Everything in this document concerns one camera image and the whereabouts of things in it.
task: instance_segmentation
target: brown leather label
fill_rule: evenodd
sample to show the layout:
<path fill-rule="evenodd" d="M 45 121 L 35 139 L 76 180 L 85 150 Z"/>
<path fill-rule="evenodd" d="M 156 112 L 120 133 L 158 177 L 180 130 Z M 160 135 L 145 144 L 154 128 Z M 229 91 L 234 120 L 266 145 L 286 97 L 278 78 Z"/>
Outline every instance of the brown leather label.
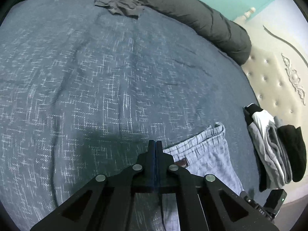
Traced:
<path fill-rule="evenodd" d="M 188 167 L 188 162 L 186 158 L 183 158 L 182 160 L 179 160 L 174 163 L 175 165 L 181 166 L 181 167 Z"/>

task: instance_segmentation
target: black mount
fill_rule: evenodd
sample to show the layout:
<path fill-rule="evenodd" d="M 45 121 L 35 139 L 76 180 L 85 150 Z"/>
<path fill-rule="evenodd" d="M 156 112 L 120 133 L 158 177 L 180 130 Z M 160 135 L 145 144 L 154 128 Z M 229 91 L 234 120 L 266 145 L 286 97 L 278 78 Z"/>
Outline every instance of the black mount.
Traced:
<path fill-rule="evenodd" d="M 265 209 L 244 192 L 236 195 L 214 175 L 192 175 L 175 165 L 161 141 L 150 140 L 134 166 L 115 176 L 96 176 L 31 231 L 125 231 L 135 193 L 175 193 L 182 231 L 278 231 L 271 220 L 283 192 L 274 193 L 275 200 L 269 197 Z"/>

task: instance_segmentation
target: metal screw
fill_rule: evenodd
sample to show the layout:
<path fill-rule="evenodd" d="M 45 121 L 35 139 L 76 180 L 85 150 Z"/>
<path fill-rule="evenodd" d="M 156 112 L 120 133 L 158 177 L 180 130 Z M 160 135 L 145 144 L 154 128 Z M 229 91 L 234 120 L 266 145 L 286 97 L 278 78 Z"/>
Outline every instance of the metal screw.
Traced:
<path fill-rule="evenodd" d="M 135 171 L 139 171 L 139 170 L 141 170 L 142 169 L 142 166 L 140 165 L 140 164 L 135 164 L 134 166 L 133 166 L 133 170 L 135 170 Z"/>
<path fill-rule="evenodd" d="M 175 165 L 175 164 L 172 164 L 172 165 L 169 166 L 169 169 L 171 171 L 177 171 L 179 169 L 179 167 L 177 165 Z"/>
<path fill-rule="evenodd" d="M 95 180 L 97 180 L 98 182 L 102 182 L 102 181 L 104 181 L 106 179 L 106 176 L 104 176 L 104 175 L 97 175 L 96 177 L 95 177 Z"/>
<path fill-rule="evenodd" d="M 209 181 L 209 182 L 213 182 L 213 181 L 215 181 L 215 176 L 214 176 L 214 175 L 207 175 L 207 176 L 205 177 L 205 179 L 206 179 L 207 181 Z"/>

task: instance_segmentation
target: mattress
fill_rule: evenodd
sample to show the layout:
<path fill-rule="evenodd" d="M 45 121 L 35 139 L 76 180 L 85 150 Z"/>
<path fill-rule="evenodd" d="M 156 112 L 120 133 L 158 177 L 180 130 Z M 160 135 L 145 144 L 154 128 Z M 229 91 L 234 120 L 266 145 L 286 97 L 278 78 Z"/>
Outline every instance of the mattress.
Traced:
<path fill-rule="evenodd" d="M 20 230 L 96 174 L 134 164 L 148 140 L 168 148 L 215 122 L 264 204 L 243 114 L 258 102 L 240 66 L 151 8 L 135 20 L 93 3 L 26 0 L 0 27 L 0 201 Z"/>

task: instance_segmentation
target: tufted headboard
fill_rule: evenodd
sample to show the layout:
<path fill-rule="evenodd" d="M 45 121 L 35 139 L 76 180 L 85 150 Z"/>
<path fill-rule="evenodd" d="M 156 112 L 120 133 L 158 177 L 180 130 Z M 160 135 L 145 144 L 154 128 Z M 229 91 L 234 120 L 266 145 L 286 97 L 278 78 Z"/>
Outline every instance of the tufted headboard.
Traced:
<path fill-rule="evenodd" d="M 246 29 L 252 42 L 250 57 L 242 69 L 260 106 L 285 124 L 300 126 L 308 148 L 308 57 L 286 32 L 268 24 L 248 23 L 250 12 L 235 20 Z M 302 180 L 306 183 L 307 174 L 308 170 Z M 289 193 L 295 187 L 292 182 L 285 190 Z"/>

